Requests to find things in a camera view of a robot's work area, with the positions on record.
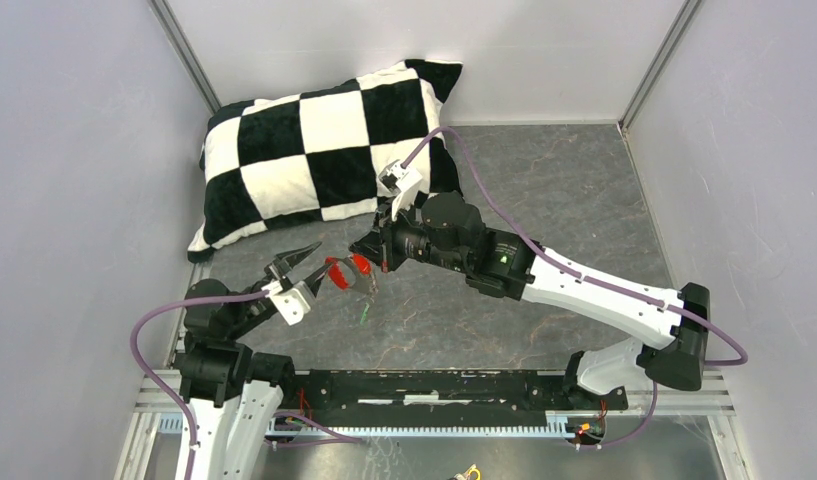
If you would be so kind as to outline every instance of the metal corner post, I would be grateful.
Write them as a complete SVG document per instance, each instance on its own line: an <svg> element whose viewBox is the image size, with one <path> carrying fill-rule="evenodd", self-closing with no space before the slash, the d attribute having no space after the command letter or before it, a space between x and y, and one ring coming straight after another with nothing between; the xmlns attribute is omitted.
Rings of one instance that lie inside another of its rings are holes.
<svg viewBox="0 0 817 480"><path fill-rule="evenodd" d="M641 80L640 85L638 85L638 89L635 90L632 101L629 102L629 106L626 107L626 111L620 118L618 125L621 132L625 133L635 121L635 117L637 117L640 112L644 101L664 71L664 66L667 65L667 62L673 56L676 46L679 44L679 41L682 39L688 25L690 25L691 20L693 20L702 3L703 0L685 0L685 3L682 4L682 8L679 9L679 13L676 15L676 19L673 20L670 30L667 31L667 35L661 42L661 46L658 47L658 52L656 52L655 57L652 59L652 63L650 63L646 74L644 74L644 78Z"/></svg>
<svg viewBox="0 0 817 480"><path fill-rule="evenodd" d="M217 97L217 93L211 86L211 82L208 80L205 70L202 69L199 59L196 58L193 47L190 46L190 42L187 41L187 37L184 35L184 31L181 29L178 20L175 18L175 14L169 2L167 0L148 1L149 6L151 6L152 11L155 12L155 16L158 18L158 22L160 22L170 43L181 59L181 63L199 90L199 94L202 95L202 99L205 100L211 113L216 113L221 106L219 97Z"/></svg>

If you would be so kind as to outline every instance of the cable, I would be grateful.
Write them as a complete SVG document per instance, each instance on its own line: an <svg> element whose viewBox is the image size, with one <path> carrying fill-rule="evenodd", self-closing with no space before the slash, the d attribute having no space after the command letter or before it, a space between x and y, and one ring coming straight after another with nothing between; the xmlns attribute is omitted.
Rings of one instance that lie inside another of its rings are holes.
<svg viewBox="0 0 817 480"><path fill-rule="evenodd" d="M730 337L726 332L721 330L719 327L712 324L708 320L702 318L701 316L697 315L696 313L691 312L689 310L686 310L684 308L677 307L675 305L666 305L666 303L663 300L657 299L655 297L651 297L649 295L645 295L643 293L635 292L635 291L630 290L628 288L621 287L620 285L615 285L615 284L613 284L611 282L607 282L605 280L600 280L598 278L589 277L589 276L583 274L582 272L579 272L578 270L576 270L574 268L571 268L568 265L565 265L563 262L559 262L558 260L556 260L556 259L550 257L549 255L547 255L546 252L544 252L537 245L535 245L535 242L532 241L532 239L525 232L525 230L523 230L523 228L510 215L508 215L508 213L506 213L502 209L502 207L500 207L496 203L496 201L494 201L493 197L490 196L490 193L488 192L487 188L485 187L484 182L482 182L482 179L479 177L479 172L476 169L476 164L473 161L472 155L470 155L470 151L467 149L466 143L464 143L464 139L461 138L461 135L459 135L458 132L456 132L454 129L452 129L450 127L441 126L441 127L435 128L434 130L429 132L429 134L426 135L425 138L423 138L420 141L420 143L417 145L417 147L415 147L414 150L405 158L405 160L401 164L402 168L408 167L408 165L411 164L411 162L414 160L414 158L417 156L417 154L419 154L420 151L426 146L426 144L428 144L432 140L432 138L434 138L435 135L437 135L438 133L441 133L441 132L449 133L455 138L455 141L458 143L458 146L461 148L461 151L464 154L464 159L467 161L467 165L470 167L470 172L473 174L473 179L475 179L476 184L479 186L479 190L481 190L481 192L482 192L482 196L485 197L485 200L488 202L488 205L490 205L490 208L494 212L496 212L496 214L499 215L500 218L502 218L505 221L505 223L507 223L517 233L517 235L520 236L521 239L523 239L523 242L529 247L530 250L535 252L535 255L537 255L543 261L549 263L553 267L559 269L560 271L562 271L562 272L564 272L564 273L566 273L568 275L572 275L573 277L575 277L580 282L587 282L587 283L590 283L592 285L602 287L602 288L604 288L606 290L609 290L609 291L612 291L612 292L615 292L615 293L619 293L621 295L625 295L627 297L631 297L631 298L634 298L636 300L640 300L641 302L645 302L645 303L648 303L648 304L655 305L659 309L662 309L662 310L666 309L669 312L673 312L673 313L676 313L676 314L681 315L683 317L689 318L689 319L693 320L694 322L702 325L704 328L714 332L715 335L720 337L724 342L726 342L730 347L732 347L738 353L738 358L736 358L736 359L730 359L730 360L706 360L706 362L705 362L706 365L709 365L709 366L737 366L737 365L743 365L743 364L747 363L747 360L749 359L749 356L747 355L747 351L744 350L744 347L742 347L735 339Z"/></svg>
<svg viewBox="0 0 817 480"><path fill-rule="evenodd" d="M187 454L187 466L184 470L184 480L190 480L190 477L193 475L193 461L195 460L196 450L199 446L199 441L196 437L196 416L193 412L187 408L187 404L184 403L184 400L172 389L169 385L167 385L161 377L159 377L153 370L152 367L146 363L146 359L143 358L143 355L140 353L140 347L137 345L137 338L140 335L140 330L149 323L150 320L157 317L158 315L168 312L170 310L175 310L177 308L186 308L186 307L195 307L197 305L211 305L216 303L240 303L240 302L249 302L252 300L257 300L259 298L266 297L269 294L267 291L258 291L255 293L250 293L247 295L225 295L225 296L218 296L218 297L201 297L201 298L189 298L187 300L181 300L178 302L169 303L167 305L158 307L137 321L134 325L134 328L131 330L131 339L129 341L129 345L131 346L131 355L134 357L134 361L137 362L137 365L140 366L140 369L143 370L143 373L146 374L147 377L151 378L155 384L163 390L164 393L169 395L169 397L178 405L178 408L181 409L181 413L184 414L184 418L187 420L187 426L190 433L190 452Z"/></svg>
<svg viewBox="0 0 817 480"><path fill-rule="evenodd" d="M304 415L300 415L298 413L276 412L275 415L273 415L273 417L275 417L275 418L285 418L285 417L295 418L297 420L301 420L301 421L305 422L311 428L315 428L315 429L317 429L317 430L319 430L319 431L321 431L323 433L327 433L327 434L331 435L332 437L334 437L333 439L330 439L330 440L316 440L316 441L313 441L313 442L306 442L306 443L277 443L277 442L273 442L273 445L276 448L313 447L313 446L316 446L316 445L328 445L328 444L331 444L331 443L361 443L361 442L363 442L363 440L358 438L358 437L350 437L348 435L343 435L342 433L337 433L334 430L332 430L332 429L330 429L328 427L324 427L324 426L320 425L319 423L311 420L310 418L308 418L308 417L306 417Z"/></svg>
<svg viewBox="0 0 817 480"><path fill-rule="evenodd" d="M616 440L612 440L610 442L603 442L600 443L599 445L581 445L576 447L576 449L601 450L605 447L613 447L615 445L620 445L621 443L625 443L628 442L629 440L632 440L633 438L640 435L641 432L643 432L646 429L647 425L649 425L649 422L652 420L652 417L655 414L655 405L657 402L658 402L658 384L652 382L652 403L650 403L649 405L649 411L647 411L647 414L644 416L643 420L641 420L641 423L638 424L638 426L634 430L632 430L631 433L629 433L626 436L620 437Z"/></svg>

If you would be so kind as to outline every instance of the white panel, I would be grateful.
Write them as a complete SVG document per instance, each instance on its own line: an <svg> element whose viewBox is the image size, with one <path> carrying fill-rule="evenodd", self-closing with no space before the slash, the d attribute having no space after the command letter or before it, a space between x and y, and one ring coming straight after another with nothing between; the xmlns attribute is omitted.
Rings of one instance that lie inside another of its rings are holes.
<svg viewBox="0 0 817 480"><path fill-rule="evenodd" d="M465 63L445 122L618 119L682 0L171 0L223 103Z"/></svg>
<svg viewBox="0 0 817 480"><path fill-rule="evenodd" d="M129 333L192 270L207 118L147 2L0 0L0 479L114 475Z"/></svg>
<svg viewBox="0 0 817 480"><path fill-rule="evenodd" d="M631 147L678 283L749 351L724 376L755 472L817 478L817 0L705 2Z"/></svg>

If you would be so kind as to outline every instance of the checkered pillow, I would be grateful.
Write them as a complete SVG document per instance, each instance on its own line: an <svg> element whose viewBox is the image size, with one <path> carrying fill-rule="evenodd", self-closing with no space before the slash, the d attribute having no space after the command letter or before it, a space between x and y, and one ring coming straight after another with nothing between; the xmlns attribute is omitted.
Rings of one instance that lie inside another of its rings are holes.
<svg viewBox="0 0 817 480"><path fill-rule="evenodd" d="M221 108L208 122L205 223L188 259L266 230L375 211L390 195L378 174L440 125L460 74L460 63L405 60L327 90ZM423 175L418 206L461 191L438 137L411 164Z"/></svg>

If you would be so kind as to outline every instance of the gray floor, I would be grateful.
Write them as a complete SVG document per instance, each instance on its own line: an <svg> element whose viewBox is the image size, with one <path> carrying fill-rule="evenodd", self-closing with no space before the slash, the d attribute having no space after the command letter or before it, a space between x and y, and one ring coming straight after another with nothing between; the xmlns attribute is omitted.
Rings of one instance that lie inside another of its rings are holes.
<svg viewBox="0 0 817 480"><path fill-rule="evenodd" d="M479 172L497 202L532 238L578 262L633 281L669 286L646 203L614 126L462 127ZM485 223L506 229L487 207L454 142L467 200ZM320 240L299 276L327 255L343 256L369 230L371 216L267 232L220 250L211 276L232 288L262 275L280 251ZM559 308L497 300L453 272L406 262L378 276L380 292L362 324L364 301L333 285L301 324L280 318L243 341L290 355L297 368L563 368L571 353L626 335Z"/></svg>
<svg viewBox="0 0 817 480"><path fill-rule="evenodd" d="M640 422L608 420L609 439ZM147 479L173 478L180 435L159 435ZM657 417L637 439L576 453L556 439L374 437L361 445L261 449L253 479L442 480L475 463L484 480L725 478L708 421Z"/></svg>

